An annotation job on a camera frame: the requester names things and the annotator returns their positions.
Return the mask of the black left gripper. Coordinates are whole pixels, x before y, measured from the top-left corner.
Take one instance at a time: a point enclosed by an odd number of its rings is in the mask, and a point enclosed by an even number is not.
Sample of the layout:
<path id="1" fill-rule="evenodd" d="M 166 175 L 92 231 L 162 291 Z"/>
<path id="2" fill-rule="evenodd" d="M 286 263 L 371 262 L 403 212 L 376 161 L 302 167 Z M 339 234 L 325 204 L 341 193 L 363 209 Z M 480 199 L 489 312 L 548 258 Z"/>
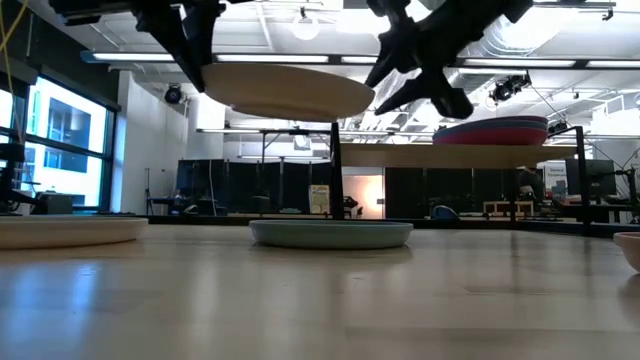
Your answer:
<path id="1" fill-rule="evenodd" d="M 201 68 L 213 62 L 214 26 L 225 11 L 220 0 L 49 0 L 49 6 L 65 25 L 93 24 L 104 15 L 131 12 L 136 29 L 149 33 L 171 55 L 198 92 L 205 90 Z"/>

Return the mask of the red plate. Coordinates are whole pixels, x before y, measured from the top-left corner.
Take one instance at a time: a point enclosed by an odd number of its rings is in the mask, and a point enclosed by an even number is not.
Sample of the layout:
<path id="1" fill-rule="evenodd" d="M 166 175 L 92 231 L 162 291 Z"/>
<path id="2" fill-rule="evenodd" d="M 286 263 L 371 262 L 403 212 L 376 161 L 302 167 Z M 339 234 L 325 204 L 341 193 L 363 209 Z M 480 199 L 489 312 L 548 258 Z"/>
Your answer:
<path id="1" fill-rule="evenodd" d="M 523 127 L 467 130 L 454 133 L 437 133 L 433 137 L 436 145 L 505 145 L 539 146 L 548 137 L 546 130 Z"/>

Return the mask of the white plate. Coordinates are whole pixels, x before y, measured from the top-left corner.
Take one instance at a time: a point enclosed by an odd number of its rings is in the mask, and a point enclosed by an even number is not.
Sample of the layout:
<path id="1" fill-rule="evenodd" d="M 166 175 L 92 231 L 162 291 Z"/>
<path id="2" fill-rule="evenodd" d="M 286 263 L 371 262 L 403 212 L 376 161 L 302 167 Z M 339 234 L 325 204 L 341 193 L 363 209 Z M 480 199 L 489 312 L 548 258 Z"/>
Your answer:
<path id="1" fill-rule="evenodd" d="M 202 77 L 214 101 L 264 118 L 331 123 L 365 112 L 375 97 L 355 80 L 286 65 L 214 63 Z"/>
<path id="2" fill-rule="evenodd" d="M 640 232 L 615 233 L 613 240 L 621 249 L 627 263 L 640 273 Z"/>

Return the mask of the teal plate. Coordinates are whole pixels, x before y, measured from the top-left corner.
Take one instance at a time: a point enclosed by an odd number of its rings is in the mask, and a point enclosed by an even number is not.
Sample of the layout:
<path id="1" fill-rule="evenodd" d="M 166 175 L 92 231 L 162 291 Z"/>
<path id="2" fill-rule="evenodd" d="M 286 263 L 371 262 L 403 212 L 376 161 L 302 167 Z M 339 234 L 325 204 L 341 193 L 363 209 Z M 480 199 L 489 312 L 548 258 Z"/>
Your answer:
<path id="1" fill-rule="evenodd" d="M 324 250 L 375 250 L 403 246 L 410 223 L 362 220 L 252 220 L 249 228 L 265 246 Z"/>

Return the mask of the peach plate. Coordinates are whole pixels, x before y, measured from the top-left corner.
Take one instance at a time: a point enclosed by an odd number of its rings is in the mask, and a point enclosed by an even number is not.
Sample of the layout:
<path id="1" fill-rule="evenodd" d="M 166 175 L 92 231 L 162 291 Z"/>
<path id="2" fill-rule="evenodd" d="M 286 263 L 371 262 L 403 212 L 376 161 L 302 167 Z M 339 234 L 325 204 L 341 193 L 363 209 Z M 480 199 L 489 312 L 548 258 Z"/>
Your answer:
<path id="1" fill-rule="evenodd" d="M 149 224 L 122 216 L 0 216 L 0 250 L 106 245 L 136 240 Z"/>

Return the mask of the wooden shelf with black legs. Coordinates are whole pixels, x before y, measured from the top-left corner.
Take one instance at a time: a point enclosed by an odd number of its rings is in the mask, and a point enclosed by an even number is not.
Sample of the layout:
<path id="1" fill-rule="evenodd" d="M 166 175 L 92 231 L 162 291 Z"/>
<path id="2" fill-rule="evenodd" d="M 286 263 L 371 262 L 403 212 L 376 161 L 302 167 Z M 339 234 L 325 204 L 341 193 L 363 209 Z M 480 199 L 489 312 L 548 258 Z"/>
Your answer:
<path id="1" fill-rule="evenodd" d="M 549 160 L 576 158 L 579 180 L 586 176 L 585 136 L 581 126 L 567 129 L 575 134 L 574 147 L 531 145 L 389 145 L 344 144 L 339 140 L 339 126 L 331 125 L 329 185 L 330 214 L 335 220 L 344 218 L 342 168 L 403 167 L 436 169 L 501 169 L 511 174 L 520 166 L 537 165 Z M 591 236 L 594 234 L 590 216 L 589 186 L 582 184 L 581 205 L 577 208 L 579 221 L 554 225 L 550 222 L 516 219 L 514 185 L 509 188 L 509 219 L 507 221 L 440 221 L 414 220 L 417 229 L 517 230 Z"/>

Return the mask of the long ceiling light strip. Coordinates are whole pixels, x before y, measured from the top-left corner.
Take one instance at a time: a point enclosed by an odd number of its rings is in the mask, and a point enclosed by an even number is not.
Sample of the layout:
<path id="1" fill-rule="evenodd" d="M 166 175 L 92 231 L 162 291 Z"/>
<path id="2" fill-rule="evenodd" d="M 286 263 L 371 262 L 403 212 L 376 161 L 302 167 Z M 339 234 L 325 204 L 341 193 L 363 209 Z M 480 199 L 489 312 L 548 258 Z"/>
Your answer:
<path id="1" fill-rule="evenodd" d="M 174 63 L 167 53 L 94 52 L 82 51 L 81 59 L 87 63 Z M 302 65 L 373 65 L 373 55 L 312 55 L 312 54 L 267 54 L 267 53 L 221 53 L 214 54 L 219 62 L 229 63 L 290 63 Z M 539 57 L 489 58 L 459 57 L 448 64 L 450 68 L 500 68 L 500 69 L 571 69 L 590 71 L 635 71 L 640 70 L 640 59 L 578 58 L 552 59 Z"/>

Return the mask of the low wooden bench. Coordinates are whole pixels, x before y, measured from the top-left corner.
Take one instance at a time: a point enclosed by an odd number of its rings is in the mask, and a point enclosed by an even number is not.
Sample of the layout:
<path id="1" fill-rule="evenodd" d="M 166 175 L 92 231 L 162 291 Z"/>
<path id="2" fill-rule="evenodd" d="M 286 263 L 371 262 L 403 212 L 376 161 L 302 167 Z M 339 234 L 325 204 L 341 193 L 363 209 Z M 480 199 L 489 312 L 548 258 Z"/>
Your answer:
<path id="1" fill-rule="evenodd" d="M 511 203 L 509 201 L 486 201 L 483 203 L 483 213 L 489 217 L 509 217 Z M 525 217 L 534 213 L 532 201 L 516 201 L 515 216 Z"/>

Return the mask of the dark side table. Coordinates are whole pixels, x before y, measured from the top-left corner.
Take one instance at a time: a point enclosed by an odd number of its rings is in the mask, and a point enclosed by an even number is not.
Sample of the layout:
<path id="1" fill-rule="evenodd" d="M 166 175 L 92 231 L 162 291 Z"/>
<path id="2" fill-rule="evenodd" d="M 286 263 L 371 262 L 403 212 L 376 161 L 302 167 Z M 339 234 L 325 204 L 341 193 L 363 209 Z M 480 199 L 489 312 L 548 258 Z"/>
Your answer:
<path id="1" fill-rule="evenodd" d="M 164 206 L 168 216 L 227 216 L 228 209 L 210 196 L 186 196 L 180 191 L 166 197 L 151 197 L 146 192 L 145 214 L 155 215 L 155 206 Z"/>

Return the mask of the white printed sign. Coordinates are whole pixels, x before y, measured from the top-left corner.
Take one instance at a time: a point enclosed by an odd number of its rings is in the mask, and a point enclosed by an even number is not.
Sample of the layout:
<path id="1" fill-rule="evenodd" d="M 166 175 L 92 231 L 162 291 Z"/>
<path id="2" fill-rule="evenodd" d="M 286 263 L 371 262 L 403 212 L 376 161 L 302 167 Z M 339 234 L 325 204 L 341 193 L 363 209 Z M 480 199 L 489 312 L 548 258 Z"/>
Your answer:
<path id="1" fill-rule="evenodd" d="M 545 192 L 548 198 L 562 200 L 567 196 L 568 181 L 564 162 L 550 162 L 543 166 Z"/>

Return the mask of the dark computer monitor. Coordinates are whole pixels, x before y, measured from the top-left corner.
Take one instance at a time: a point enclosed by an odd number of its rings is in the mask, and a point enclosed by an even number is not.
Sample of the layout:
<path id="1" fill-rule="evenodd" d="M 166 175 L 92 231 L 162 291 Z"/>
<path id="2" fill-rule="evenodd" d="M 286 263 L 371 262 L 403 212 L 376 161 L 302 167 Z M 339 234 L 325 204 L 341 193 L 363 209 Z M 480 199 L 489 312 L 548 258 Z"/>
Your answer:
<path id="1" fill-rule="evenodd" d="M 589 195 L 592 199 L 617 194 L 616 175 L 614 174 L 612 161 L 586 160 L 585 166 L 585 176 L 580 178 L 578 160 L 567 159 L 565 161 L 569 195 L 581 195 L 581 184 L 583 182 L 586 182 L 589 186 Z"/>

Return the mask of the black case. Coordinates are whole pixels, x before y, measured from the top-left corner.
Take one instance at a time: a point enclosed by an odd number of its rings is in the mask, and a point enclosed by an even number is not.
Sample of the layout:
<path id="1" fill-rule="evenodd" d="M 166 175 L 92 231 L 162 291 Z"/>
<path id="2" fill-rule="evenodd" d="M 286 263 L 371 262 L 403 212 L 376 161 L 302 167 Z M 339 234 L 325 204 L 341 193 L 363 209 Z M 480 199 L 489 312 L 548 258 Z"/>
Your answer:
<path id="1" fill-rule="evenodd" d="M 67 215 L 73 213 L 71 195 L 60 193 L 38 193 L 37 204 L 31 210 L 32 215 Z"/>

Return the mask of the black equipment stand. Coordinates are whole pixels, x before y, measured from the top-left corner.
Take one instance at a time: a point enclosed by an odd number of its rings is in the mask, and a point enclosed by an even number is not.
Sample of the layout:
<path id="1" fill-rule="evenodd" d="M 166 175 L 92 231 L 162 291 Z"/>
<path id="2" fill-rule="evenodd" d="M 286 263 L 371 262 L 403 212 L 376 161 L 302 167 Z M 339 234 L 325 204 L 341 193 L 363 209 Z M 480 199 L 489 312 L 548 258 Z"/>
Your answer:
<path id="1" fill-rule="evenodd" d="M 25 147 L 19 143 L 0 143 L 0 161 L 5 161 L 0 167 L 0 216 L 12 213 L 20 204 L 38 205 L 39 201 L 17 192 L 13 188 L 15 168 L 23 163 Z"/>

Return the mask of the distant black metal frame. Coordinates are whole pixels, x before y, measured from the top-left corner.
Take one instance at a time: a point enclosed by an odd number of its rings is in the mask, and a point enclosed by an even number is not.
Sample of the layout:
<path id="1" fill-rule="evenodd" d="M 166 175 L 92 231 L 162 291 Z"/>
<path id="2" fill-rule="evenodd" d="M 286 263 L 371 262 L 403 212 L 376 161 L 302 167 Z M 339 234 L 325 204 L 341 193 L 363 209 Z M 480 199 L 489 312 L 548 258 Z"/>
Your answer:
<path id="1" fill-rule="evenodd" d="M 421 169 L 464 169 L 460 148 L 453 145 L 433 144 L 341 144 L 338 133 L 330 130 L 308 129 L 211 129 L 211 134 L 257 135 L 262 138 L 261 153 L 256 156 L 256 191 L 260 194 L 276 190 L 279 195 L 285 193 L 285 170 L 289 160 L 294 165 L 306 169 L 306 175 L 293 182 L 298 186 L 309 188 L 314 184 L 313 171 L 320 165 L 320 183 L 332 187 L 342 185 L 342 168 L 421 168 Z M 278 137 L 316 136 L 325 142 L 328 149 L 320 156 L 315 155 L 282 155 L 275 159 L 279 165 L 278 177 L 269 177 L 266 162 L 266 149 L 270 144 L 269 136 Z"/>

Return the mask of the black partition wall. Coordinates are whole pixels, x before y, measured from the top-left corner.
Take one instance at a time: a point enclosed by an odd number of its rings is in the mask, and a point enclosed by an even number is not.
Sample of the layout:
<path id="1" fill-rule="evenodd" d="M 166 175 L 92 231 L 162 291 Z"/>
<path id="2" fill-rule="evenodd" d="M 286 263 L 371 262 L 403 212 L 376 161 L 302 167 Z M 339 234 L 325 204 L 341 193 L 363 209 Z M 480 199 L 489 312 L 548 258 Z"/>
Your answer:
<path id="1" fill-rule="evenodd" d="M 176 192 L 186 196 L 210 196 L 228 209 L 230 214 L 250 212 L 249 199 L 254 195 L 271 199 L 271 212 L 311 215 L 309 188 L 298 187 L 293 180 L 306 175 L 306 169 L 287 162 L 285 193 L 276 190 L 260 194 L 256 191 L 256 161 L 250 163 L 224 160 L 182 160 L 178 165 Z M 267 162 L 269 177 L 278 177 L 276 160 Z M 320 165 L 314 167 L 313 185 L 320 183 Z M 539 204 L 532 195 L 523 195 L 517 180 L 520 171 L 493 169 L 421 169 L 421 168 L 345 168 L 343 194 L 351 196 L 363 207 L 362 219 L 423 219 L 436 205 L 456 212 L 483 211 L 486 201 L 508 201 L 511 185 L 518 201 Z"/>

